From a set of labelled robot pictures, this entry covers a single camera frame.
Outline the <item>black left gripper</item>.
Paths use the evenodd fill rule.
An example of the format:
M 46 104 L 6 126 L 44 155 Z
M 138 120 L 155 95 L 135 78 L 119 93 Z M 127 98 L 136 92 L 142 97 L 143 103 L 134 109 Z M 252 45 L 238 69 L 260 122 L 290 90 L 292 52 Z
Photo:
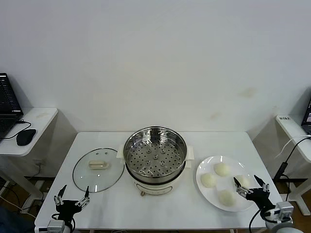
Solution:
M 66 187 L 67 185 L 64 185 L 53 198 L 56 205 L 56 211 L 59 213 L 58 220 L 72 220 L 74 215 L 81 212 L 82 208 L 85 208 L 90 202 L 89 186 L 86 188 L 84 197 L 79 201 L 62 199 Z

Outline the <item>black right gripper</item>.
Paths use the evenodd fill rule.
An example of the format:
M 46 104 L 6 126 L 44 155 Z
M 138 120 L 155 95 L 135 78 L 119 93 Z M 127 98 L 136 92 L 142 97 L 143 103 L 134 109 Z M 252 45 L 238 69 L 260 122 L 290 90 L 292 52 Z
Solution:
M 248 189 L 243 187 L 240 182 L 233 177 L 237 193 L 245 197 L 247 200 L 253 201 L 260 210 L 271 210 L 275 208 L 275 205 L 269 200 L 270 186 L 265 183 L 260 177 L 254 175 L 255 180 L 259 184 L 259 187 Z

